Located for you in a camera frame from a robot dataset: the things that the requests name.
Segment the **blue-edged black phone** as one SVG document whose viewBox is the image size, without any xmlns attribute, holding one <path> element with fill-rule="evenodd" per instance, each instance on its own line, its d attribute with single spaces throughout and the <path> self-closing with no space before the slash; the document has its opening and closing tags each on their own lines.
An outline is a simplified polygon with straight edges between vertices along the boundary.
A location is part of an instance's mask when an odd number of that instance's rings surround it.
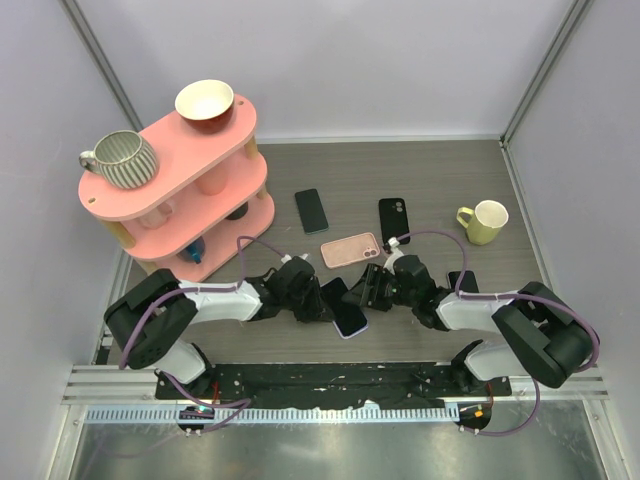
<svg viewBox="0 0 640 480">
<path fill-rule="evenodd" d="M 368 320 L 361 309 L 356 305 L 346 304 L 341 300 L 348 288 L 342 278 L 336 277 L 321 287 L 324 299 L 334 314 L 334 321 L 340 324 L 341 329 L 347 330 L 360 328 L 367 324 Z"/>
</svg>

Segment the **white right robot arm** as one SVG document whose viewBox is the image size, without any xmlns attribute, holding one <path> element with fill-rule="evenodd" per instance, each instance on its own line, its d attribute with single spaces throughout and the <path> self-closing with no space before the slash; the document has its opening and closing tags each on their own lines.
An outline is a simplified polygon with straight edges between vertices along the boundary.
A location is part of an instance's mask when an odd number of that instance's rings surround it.
<svg viewBox="0 0 640 480">
<path fill-rule="evenodd" d="M 595 333 L 540 282 L 493 295 L 456 292 L 437 285 L 415 255 L 389 259 L 383 266 L 368 264 L 342 299 L 383 312 L 407 307 L 429 329 L 499 335 L 500 342 L 475 341 L 452 360 L 453 386 L 465 395 L 495 378 L 520 375 L 558 388 L 587 368 L 599 346 Z"/>
</svg>

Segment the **lilac phone case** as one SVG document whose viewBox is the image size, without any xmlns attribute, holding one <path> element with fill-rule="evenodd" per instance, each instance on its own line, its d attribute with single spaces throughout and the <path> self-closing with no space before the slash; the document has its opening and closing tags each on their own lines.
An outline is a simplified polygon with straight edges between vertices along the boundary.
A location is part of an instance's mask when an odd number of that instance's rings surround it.
<svg viewBox="0 0 640 480">
<path fill-rule="evenodd" d="M 334 326 L 336 332 L 338 333 L 339 337 L 341 339 L 344 339 L 344 340 L 348 340 L 348 339 L 354 338 L 357 335 L 362 334 L 363 332 L 365 332 L 368 329 L 368 325 L 364 324 L 360 328 L 347 330 L 346 332 L 344 332 L 341 329 L 340 324 L 337 323 L 336 321 L 333 322 L 333 326 Z"/>
</svg>

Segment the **silver-edged black phone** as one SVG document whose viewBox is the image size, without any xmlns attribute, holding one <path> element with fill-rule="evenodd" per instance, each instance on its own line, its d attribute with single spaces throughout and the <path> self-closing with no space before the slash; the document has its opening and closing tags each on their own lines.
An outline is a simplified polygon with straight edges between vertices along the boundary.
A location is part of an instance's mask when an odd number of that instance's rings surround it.
<svg viewBox="0 0 640 480">
<path fill-rule="evenodd" d="M 471 270 L 467 270 L 464 272 L 464 275 L 461 275 L 460 271 L 450 271 L 447 273 L 447 280 L 449 284 L 449 288 L 454 290 L 456 285 L 459 284 L 459 289 L 462 292 L 467 293 L 478 293 L 479 287 L 477 284 L 475 273 Z"/>
</svg>

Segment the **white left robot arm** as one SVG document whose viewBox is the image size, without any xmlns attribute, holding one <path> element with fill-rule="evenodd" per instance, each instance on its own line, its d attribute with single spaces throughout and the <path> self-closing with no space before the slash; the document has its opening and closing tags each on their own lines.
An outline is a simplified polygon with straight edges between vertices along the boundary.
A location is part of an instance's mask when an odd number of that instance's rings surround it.
<svg viewBox="0 0 640 480">
<path fill-rule="evenodd" d="M 155 271 L 104 313 L 121 349 L 121 366 L 153 367 L 177 381 L 190 398 L 205 397 L 213 385 L 206 356 L 182 340 L 192 324 L 220 320 L 260 321 L 291 312 L 302 323 L 331 322 L 314 268 L 304 257 L 285 256 L 282 266 L 236 283 L 194 283 L 170 270 Z"/>
</svg>

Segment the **pink phone case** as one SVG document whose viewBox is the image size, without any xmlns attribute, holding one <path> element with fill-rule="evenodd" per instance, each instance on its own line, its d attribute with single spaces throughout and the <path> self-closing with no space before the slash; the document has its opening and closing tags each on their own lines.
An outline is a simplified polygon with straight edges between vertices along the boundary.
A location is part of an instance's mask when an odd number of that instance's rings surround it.
<svg viewBox="0 0 640 480">
<path fill-rule="evenodd" d="M 381 253 L 375 236 L 370 232 L 324 243 L 320 251 L 329 269 L 371 260 Z"/>
</svg>

